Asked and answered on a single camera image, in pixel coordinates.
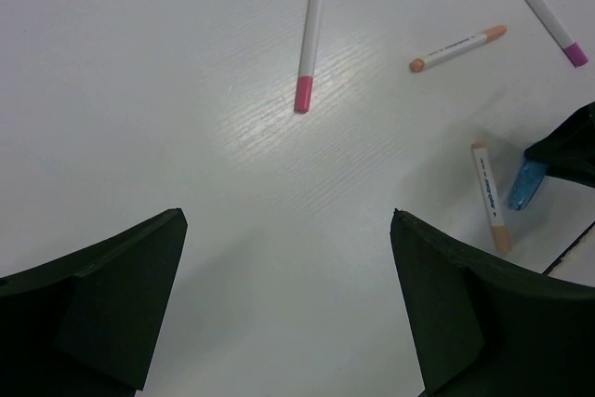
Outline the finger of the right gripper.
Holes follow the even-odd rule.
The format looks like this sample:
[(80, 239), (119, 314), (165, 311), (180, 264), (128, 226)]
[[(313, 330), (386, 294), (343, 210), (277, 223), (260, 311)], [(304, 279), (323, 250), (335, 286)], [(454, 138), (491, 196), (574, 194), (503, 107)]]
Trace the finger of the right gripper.
[(547, 137), (524, 151), (548, 167), (548, 175), (575, 183), (594, 182), (594, 103), (575, 111)]

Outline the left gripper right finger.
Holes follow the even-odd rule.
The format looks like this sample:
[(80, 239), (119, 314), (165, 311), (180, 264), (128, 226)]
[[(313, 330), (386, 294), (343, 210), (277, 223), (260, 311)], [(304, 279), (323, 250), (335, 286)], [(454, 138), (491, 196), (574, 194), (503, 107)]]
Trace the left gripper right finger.
[(428, 396), (590, 396), (594, 290), (393, 215), (390, 241)]

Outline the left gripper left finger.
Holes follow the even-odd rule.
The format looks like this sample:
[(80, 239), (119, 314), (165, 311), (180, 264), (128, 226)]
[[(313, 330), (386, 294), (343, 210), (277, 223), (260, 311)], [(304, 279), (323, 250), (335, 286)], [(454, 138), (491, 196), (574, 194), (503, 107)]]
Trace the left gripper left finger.
[(188, 223), (166, 210), (1, 280), (4, 396), (133, 396), (144, 388)]

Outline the pink capped white marker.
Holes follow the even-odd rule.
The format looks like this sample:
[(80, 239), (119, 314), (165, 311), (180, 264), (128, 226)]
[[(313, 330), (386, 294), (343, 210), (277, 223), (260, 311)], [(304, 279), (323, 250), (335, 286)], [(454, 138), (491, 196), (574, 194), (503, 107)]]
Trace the pink capped white marker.
[(323, 6), (324, 0), (308, 0), (294, 101), (296, 113), (307, 113), (310, 109)]

